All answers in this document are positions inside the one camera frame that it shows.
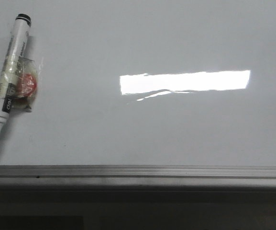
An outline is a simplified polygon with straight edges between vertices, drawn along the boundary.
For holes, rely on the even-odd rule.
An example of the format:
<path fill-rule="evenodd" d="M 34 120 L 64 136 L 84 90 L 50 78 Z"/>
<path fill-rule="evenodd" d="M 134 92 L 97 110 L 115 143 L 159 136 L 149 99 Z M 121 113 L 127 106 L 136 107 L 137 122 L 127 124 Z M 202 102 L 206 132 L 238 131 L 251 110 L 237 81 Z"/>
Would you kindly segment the white black whiteboard marker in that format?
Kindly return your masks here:
<path fill-rule="evenodd" d="M 32 20 L 24 13 L 18 14 L 11 30 L 10 42 L 0 75 L 0 133 L 7 123 L 15 98 L 19 59 L 23 57 L 27 46 Z"/>

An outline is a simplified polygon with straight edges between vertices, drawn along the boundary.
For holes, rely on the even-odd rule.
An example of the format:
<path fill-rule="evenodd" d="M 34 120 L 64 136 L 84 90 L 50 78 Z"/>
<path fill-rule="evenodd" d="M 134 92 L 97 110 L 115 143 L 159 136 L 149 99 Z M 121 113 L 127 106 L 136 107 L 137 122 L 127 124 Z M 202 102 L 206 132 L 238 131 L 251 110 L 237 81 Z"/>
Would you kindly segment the red magnet in clear tape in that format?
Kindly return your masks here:
<path fill-rule="evenodd" d="M 32 112 L 38 94 L 38 68 L 34 60 L 19 58 L 18 82 L 12 108 Z"/>

